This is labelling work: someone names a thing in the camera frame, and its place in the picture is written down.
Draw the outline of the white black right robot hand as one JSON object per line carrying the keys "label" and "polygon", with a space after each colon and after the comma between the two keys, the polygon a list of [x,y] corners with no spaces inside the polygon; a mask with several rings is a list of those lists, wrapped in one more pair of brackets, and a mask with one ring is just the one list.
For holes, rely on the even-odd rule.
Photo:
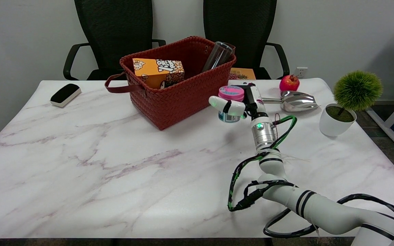
{"label": "white black right robot hand", "polygon": [[235,123],[251,117],[268,117],[261,94],[254,83],[242,83],[223,86],[218,95],[209,97],[210,106],[217,109],[222,122]]}

